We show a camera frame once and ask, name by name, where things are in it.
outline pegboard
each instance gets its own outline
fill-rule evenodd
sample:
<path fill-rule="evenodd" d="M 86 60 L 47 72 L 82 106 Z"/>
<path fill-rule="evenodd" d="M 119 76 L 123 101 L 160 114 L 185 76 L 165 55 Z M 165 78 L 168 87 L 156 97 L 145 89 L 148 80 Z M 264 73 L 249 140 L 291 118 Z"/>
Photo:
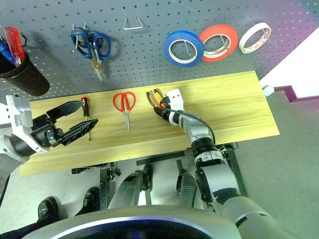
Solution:
<path fill-rule="evenodd" d="M 208 76 L 255 70 L 259 79 L 280 63 L 319 26 L 319 1 L 258 0 L 0 0 L 0 24 L 16 26 L 28 38 L 25 51 L 50 82 L 50 90 L 31 97 L 8 82 L 0 83 L 0 96 L 17 93 L 31 101 L 160 84 Z M 125 16 L 129 26 L 123 30 Z M 233 26 L 239 39 L 254 24 L 266 22 L 272 28 L 271 41 L 250 54 L 237 48 L 218 62 L 200 62 L 192 68 L 169 63 L 163 54 L 166 37 L 177 30 L 199 35 L 216 24 Z M 72 24 L 85 22 L 91 30 L 111 38 L 111 55 L 103 61 L 104 80 L 99 81 L 90 60 L 74 49 Z M 251 43 L 259 38 L 256 33 Z M 213 38 L 205 49 L 216 49 Z M 185 46 L 177 45 L 177 54 Z"/>

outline white wall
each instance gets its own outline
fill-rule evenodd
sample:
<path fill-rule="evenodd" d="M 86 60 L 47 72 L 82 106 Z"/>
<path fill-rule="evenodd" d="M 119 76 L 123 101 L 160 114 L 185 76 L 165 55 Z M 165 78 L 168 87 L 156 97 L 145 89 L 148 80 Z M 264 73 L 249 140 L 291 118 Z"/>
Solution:
<path fill-rule="evenodd" d="M 298 98 L 319 96 L 319 28 L 261 79 L 260 84 L 292 86 Z"/>

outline red scissors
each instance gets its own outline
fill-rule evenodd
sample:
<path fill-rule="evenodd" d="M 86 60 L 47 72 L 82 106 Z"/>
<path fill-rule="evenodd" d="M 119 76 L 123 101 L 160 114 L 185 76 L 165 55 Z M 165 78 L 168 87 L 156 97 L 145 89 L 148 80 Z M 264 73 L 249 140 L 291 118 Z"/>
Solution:
<path fill-rule="evenodd" d="M 128 99 L 128 95 L 131 95 L 133 96 L 133 104 L 132 106 L 130 106 L 130 101 Z M 116 98 L 121 96 L 121 108 L 119 108 L 117 105 L 116 105 Z M 130 131 L 130 111 L 133 109 L 134 105 L 135 105 L 135 101 L 136 101 L 136 98 L 135 98 L 135 95 L 133 92 L 120 92 L 120 93 L 117 93 L 113 96 L 113 105 L 115 106 L 115 108 L 119 111 L 119 112 L 122 112 L 124 117 L 125 117 L 125 123 L 126 123 L 126 126 L 128 128 L 128 131 Z"/>

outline gray floor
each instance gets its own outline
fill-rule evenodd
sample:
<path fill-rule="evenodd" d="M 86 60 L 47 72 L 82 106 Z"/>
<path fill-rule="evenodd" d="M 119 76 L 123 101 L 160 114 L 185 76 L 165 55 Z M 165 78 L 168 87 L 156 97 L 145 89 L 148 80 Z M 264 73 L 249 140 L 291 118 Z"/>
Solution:
<path fill-rule="evenodd" d="M 241 142 L 236 150 L 248 195 L 286 229 L 302 238 L 319 234 L 319 101 L 289 103 L 283 92 L 268 98 L 280 136 Z M 176 159 L 154 165 L 153 204 L 175 204 Z M 189 158 L 184 167 L 193 171 Z M 118 163 L 117 184 L 136 167 L 135 160 Z M 31 176 L 13 172 L 0 209 L 0 233 L 33 223 L 37 206 L 48 196 L 59 200 L 62 218 L 80 210 L 86 190 L 99 185 L 99 171 L 59 171 Z"/>

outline screwdriver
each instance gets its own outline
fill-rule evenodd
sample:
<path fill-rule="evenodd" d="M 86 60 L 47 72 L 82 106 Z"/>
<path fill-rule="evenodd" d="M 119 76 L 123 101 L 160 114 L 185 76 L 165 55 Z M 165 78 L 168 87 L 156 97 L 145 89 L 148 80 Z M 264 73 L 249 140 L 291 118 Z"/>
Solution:
<path fill-rule="evenodd" d="M 90 116 L 90 114 L 89 114 L 89 100 L 86 96 L 82 96 L 81 101 L 83 102 L 83 104 L 82 104 L 83 116 L 85 117 L 85 120 L 88 121 L 88 116 Z"/>

